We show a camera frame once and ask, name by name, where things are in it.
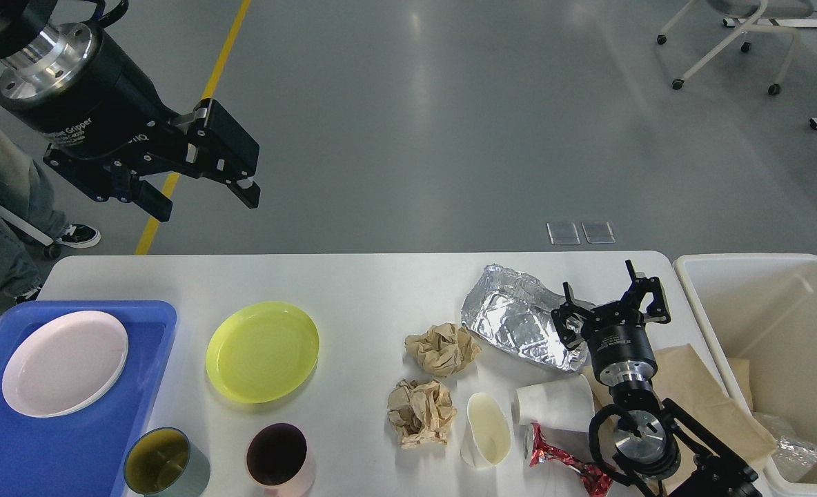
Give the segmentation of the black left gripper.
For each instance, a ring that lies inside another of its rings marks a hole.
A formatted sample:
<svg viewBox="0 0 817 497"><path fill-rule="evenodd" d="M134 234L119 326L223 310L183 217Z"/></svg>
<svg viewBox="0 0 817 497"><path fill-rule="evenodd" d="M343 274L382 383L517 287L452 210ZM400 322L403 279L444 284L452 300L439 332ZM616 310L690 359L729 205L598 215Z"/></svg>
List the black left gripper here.
<svg viewBox="0 0 817 497"><path fill-rule="evenodd" d="M144 178L175 172L258 207L258 143L214 99L186 115L166 107L99 23L0 22L0 62L1 107L55 145L43 162L91 200L166 222L173 204Z"/></svg>

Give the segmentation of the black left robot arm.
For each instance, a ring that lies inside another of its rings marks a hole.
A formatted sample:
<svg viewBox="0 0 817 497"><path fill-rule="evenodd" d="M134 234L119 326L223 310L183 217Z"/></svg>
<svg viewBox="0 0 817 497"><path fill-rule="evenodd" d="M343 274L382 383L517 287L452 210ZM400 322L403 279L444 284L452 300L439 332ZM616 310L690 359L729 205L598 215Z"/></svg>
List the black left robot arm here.
<svg viewBox="0 0 817 497"><path fill-rule="evenodd" d="M160 222L172 202L147 182L176 172L226 185L256 208L258 143L218 101L181 115L106 32L128 8L52 25L55 1L0 1L0 104L49 142L43 161L90 199L133 202Z"/></svg>

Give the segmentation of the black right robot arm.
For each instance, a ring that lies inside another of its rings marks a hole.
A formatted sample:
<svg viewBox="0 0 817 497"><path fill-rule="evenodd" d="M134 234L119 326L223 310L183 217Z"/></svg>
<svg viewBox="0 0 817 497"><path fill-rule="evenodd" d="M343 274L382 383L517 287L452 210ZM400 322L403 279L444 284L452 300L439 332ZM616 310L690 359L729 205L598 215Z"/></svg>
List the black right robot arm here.
<svg viewBox="0 0 817 497"><path fill-rule="evenodd" d="M593 462L616 483L665 496L665 479L680 468L680 447L686 446L696 468L674 495L758 496L758 472L689 412L654 392L658 365L646 325L669 323L671 315L660 279L636 273L630 260L625 264L631 283L619 300L582 304L565 282L565 301L551 312L560 342L569 350L587 346L594 378L611 396L589 423Z"/></svg>

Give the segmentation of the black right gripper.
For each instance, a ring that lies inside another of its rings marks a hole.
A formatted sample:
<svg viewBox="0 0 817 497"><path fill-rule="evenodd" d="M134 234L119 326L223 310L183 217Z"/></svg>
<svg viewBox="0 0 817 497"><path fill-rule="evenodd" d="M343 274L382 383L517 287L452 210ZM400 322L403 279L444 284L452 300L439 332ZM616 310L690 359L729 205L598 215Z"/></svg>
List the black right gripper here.
<svg viewBox="0 0 817 497"><path fill-rule="evenodd" d="M630 259L625 264L631 277L625 292L627 307L609 303L590 309L573 299L571 286L564 282L565 302L551 312L557 335L567 350L587 343L595 380L605 386L651 382L657 365L645 324L671 321L660 277L638 273Z"/></svg>

